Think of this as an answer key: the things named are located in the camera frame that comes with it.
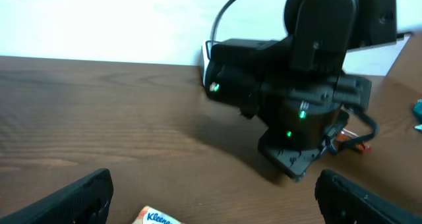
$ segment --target wooden table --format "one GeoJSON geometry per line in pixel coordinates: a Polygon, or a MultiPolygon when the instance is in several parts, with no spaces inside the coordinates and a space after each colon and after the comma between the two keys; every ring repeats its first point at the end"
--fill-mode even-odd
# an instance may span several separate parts
{"type": "Polygon", "coordinates": [[[206,99],[197,70],[2,57],[0,216],[100,167],[115,188],[108,223],[131,223],[145,205],[186,223],[322,223],[314,186],[325,168],[422,214],[411,114],[422,94],[371,77],[373,152],[326,155],[293,183],[257,151],[265,125],[206,99]]]}

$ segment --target teal object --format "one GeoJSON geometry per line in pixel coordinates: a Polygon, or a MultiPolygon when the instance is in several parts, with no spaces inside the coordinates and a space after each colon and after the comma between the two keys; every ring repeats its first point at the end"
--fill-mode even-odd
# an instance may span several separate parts
{"type": "Polygon", "coordinates": [[[415,108],[413,108],[413,114],[419,123],[422,123],[422,99],[417,101],[415,108]]]}

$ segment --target green led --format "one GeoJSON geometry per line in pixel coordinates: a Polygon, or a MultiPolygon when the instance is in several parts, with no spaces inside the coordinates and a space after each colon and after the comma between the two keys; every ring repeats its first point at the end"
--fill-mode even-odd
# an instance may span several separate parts
{"type": "Polygon", "coordinates": [[[301,119],[306,118],[306,112],[305,111],[300,111],[299,112],[299,118],[301,118],[301,119]]]}
{"type": "Polygon", "coordinates": [[[217,84],[216,87],[214,87],[214,92],[217,92],[218,89],[220,89],[220,85],[219,84],[217,84]]]}

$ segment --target white background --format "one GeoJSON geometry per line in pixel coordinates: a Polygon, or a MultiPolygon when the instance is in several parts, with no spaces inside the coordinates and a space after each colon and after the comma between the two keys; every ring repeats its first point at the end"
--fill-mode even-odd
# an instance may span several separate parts
{"type": "MultiPolygon", "coordinates": [[[[0,55],[196,65],[227,0],[0,0],[0,55]]],[[[286,0],[238,0],[217,40],[282,39],[286,0]]],[[[398,28],[422,25],[421,0],[398,0],[398,28]]],[[[345,69],[386,74],[405,42],[348,53],[345,69]]]]}

